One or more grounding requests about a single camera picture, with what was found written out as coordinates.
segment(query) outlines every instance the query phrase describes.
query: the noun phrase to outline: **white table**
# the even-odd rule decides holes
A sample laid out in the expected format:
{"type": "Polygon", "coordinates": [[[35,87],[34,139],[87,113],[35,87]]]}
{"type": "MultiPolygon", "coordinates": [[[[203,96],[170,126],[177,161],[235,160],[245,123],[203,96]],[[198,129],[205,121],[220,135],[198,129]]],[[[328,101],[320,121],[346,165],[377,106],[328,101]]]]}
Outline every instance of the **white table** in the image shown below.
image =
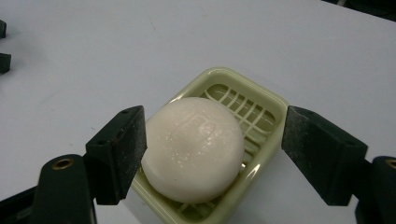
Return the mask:
{"type": "MultiPolygon", "coordinates": [[[[396,23],[318,0],[5,1],[12,55],[0,76],[0,200],[41,166],[85,153],[117,112],[149,118],[206,68],[230,67],[396,155],[396,23]]],[[[279,150],[230,223],[354,223],[357,200],[329,207],[279,150]]],[[[129,191],[99,223],[158,223],[129,191]]]]}

